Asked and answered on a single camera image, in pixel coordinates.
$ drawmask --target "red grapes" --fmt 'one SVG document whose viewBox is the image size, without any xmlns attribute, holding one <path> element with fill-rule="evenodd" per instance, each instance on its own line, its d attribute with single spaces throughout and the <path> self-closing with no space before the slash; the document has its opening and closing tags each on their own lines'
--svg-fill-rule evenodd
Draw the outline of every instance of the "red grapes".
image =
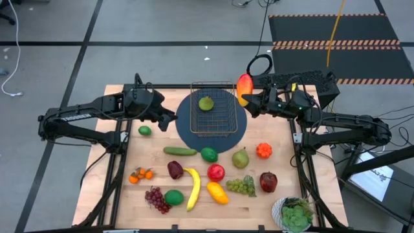
<svg viewBox="0 0 414 233">
<path fill-rule="evenodd" d="M 155 206 L 155 208 L 158 211 L 161 211 L 161 214 L 168 213 L 170 208 L 172 208 L 171 205 L 165 202 L 165 199 L 160 191 L 160 187 L 156 187 L 156 188 L 151 187 L 151 191 L 146 191 L 145 200 L 149 204 L 152 204 L 153 206 Z"/>
</svg>

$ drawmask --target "yellow banana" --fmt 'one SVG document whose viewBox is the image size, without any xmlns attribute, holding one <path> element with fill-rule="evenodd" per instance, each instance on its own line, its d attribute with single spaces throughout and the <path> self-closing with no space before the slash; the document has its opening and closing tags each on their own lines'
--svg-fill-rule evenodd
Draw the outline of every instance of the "yellow banana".
<svg viewBox="0 0 414 233">
<path fill-rule="evenodd" d="M 194 208 L 195 203 L 197 202 L 200 195 L 201 180 L 199 173 L 193 168 L 183 168 L 184 171 L 188 172 L 194 181 L 193 191 L 191 192 L 190 198 L 187 203 L 187 212 L 191 211 Z"/>
</svg>

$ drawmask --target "wooden table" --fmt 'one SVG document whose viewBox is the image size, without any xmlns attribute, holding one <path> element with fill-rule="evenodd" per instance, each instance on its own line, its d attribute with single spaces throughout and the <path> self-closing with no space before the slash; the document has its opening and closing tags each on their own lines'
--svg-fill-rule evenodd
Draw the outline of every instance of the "wooden table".
<svg viewBox="0 0 414 233">
<path fill-rule="evenodd" d="M 122 87 L 122 85 L 108 85 L 105 94 L 118 93 L 122 91 Z M 182 99 L 190 93 L 189 89 L 158 89 L 158 91 L 166 97 L 162 105 L 172 111 L 176 111 Z M 308 86 L 307 91 L 317 96 L 314 86 Z M 111 131 L 115 129 L 115 124 L 113 120 L 98 120 L 96 130 Z M 142 125 L 151 127 L 152 136 L 144 137 L 138 133 L 138 128 Z M 267 160 L 261 160 L 256 156 L 256 146 L 260 142 L 267 142 L 273 147 L 273 155 Z M 168 126 L 166 132 L 161 132 L 157 123 L 133 121 L 116 228 L 171 229 L 172 225 L 177 224 L 179 229 L 256 230 L 258 225 L 264 225 L 266 230 L 279 230 L 271 217 L 272 205 L 282 197 L 300 196 L 298 172 L 289 165 L 294 150 L 289 123 L 284 118 L 261 115 L 253 119 L 250 113 L 247 113 L 247 129 L 244 137 L 235 147 L 219 154 L 218 163 L 226 170 L 226 177 L 221 181 L 223 186 L 227 180 L 242 179 L 247 174 L 253 176 L 256 185 L 257 197 L 227 192 L 230 202 L 225 206 L 217 204 L 206 189 L 209 182 L 207 169 L 210 164 L 203 161 L 199 153 L 192 157 L 166 155 L 162 152 L 164 146 L 186 147 L 174 123 Z M 231 157 L 243 147 L 246 147 L 250 163 L 245 169 L 239 170 L 232 165 Z M 331 156 L 328 146 L 324 146 L 320 151 Z M 104 149 L 100 145 L 92 146 L 87 165 L 103 152 Z M 320 155 L 314 155 L 313 158 L 321 198 L 338 220 L 347 225 L 334 164 Z M 179 180 L 171 179 L 167 163 L 173 160 L 178 161 L 184 168 L 195 168 L 200 173 L 201 192 L 191 212 L 186 211 L 186 203 L 193 188 L 193 179 L 188 173 L 184 173 Z M 108 161 L 109 156 L 106 156 L 86 175 L 73 219 L 74 224 L 81 222 L 101 197 Z M 139 166 L 153 168 L 154 178 L 150 181 L 142 180 L 139 184 L 130 184 L 128 176 Z M 273 194 L 264 193 L 259 185 L 259 176 L 269 171 L 278 177 L 278 186 Z M 184 203 L 162 215 L 145 202 L 145 191 L 151 186 L 159 186 L 162 193 L 170 189 L 180 190 L 185 196 Z M 107 203 L 106 223 L 109 222 L 111 207 L 110 199 Z"/>
</svg>

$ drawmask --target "pear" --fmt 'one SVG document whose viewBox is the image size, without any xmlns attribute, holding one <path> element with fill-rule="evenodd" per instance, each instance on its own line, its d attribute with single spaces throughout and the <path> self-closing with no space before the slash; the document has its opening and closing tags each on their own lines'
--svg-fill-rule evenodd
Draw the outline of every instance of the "pear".
<svg viewBox="0 0 414 233">
<path fill-rule="evenodd" d="M 233 157 L 232 157 L 233 165 L 236 168 L 245 168 L 248 164 L 248 154 L 245 149 L 246 148 L 243 148 L 233 154 Z"/>
<path fill-rule="evenodd" d="M 212 110 L 214 106 L 214 101 L 209 96 L 202 97 L 199 101 L 199 107 L 203 111 Z"/>
</svg>

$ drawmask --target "succulent plant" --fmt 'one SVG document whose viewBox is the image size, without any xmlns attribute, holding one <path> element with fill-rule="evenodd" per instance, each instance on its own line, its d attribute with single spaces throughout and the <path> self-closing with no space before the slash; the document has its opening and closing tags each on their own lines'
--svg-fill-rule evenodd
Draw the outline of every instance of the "succulent plant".
<svg viewBox="0 0 414 233">
<path fill-rule="evenodd" d="M 289 230 L 297 233 L 312 223 L 313 212 L 309 202 L 299 198 L 289 198 L 282 207 L 282 222 Z"/>
</svg>

